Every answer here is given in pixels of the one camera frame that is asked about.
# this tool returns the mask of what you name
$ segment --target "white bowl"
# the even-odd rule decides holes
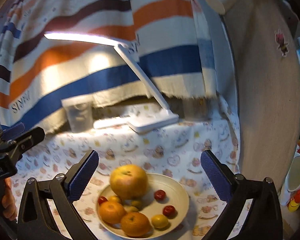
[[[182,185],[174,179],[161,174],[147,173],[149,179],[148,193],[141,199],[143,203],[143,209],[140,213],[146,215],[151,223],[151,218],[154,215],[162,214],[162,210],[165,206],[172,205],[177,210],[177,215],[173,219],[169,219],[170,226],[165,230],[157,230],[154,228],[151,232],[143,237],[133,238],[127,236],[120,225],[111,225],[104,222],[99,216],[99,205],[97,204],[97,214],[101,224],[111,233],[126,238],[126,239],[151,239],[159,236],[163,236],[173,229],[175,229],[186,217],[189,209],[189,196]],[[162,202],[158,202],[154,199],[154,192],[162,189],[166,192],[166,198]],[[115,195],[110,185],[106,186],[99,194],[98,198],[104,196],[109,198]]]

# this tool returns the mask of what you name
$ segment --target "sticker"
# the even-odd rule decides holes
[[[279,45],[277,47],[277,49],[281,50],[282,57],[286,57],[289,52],[289,49],[288,49],[289,43],[285,42],[285,37],[280,29],[278,29],[278,31],[275,32],[275,42]]]

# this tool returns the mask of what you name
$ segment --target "cherry tomato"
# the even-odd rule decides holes
[[[160,189],[160,190],[157,190],[155,193],[154,193],[154,198],[155,200],[164,200],[166,197],[166,193]]]
[[[107,202],[107,198],[104,197],[104,196],[101,196],[99,199],[98,199],[98,204],[101,205],[103,202]]]
[[[165,206],[162,210],[162,214],[166,217],[173,217],[176,214],[176,209],[174,206]]]

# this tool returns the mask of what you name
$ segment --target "human hand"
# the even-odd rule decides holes
[[[17,207],[16,200],[12,194],[12,186],[11,186],[11,178],[7,178],[4,180],[6,187],[5,193],[2,198],[2,206],[5,208],[3,211],[3,215],[9,219],[14,220],[17,217]]]

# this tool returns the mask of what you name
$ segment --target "blue stripe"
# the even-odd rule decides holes
[[[15,37],[16,39],[20,38],[21,31],[15,27],[14,23],[10,22],[8,23],[8,25],[5,25],[3,27],[2,33],[5,33],[6,31],[10,31],[13,34],[13,37]]]
[[[198,46],[200,51],[200,59],[202,60],[202,67],[215,69],[213,46],[211,40],[198,39]]]
[[[149,77],[202,73],[196,45],[175,47],[143,56],[140,58],[140,67]],[[127,65],[98,71],[45,95],[18,122],[23,122],[26,130],[29,130],[60,109],[61,99],[107,90],[138,80]]]

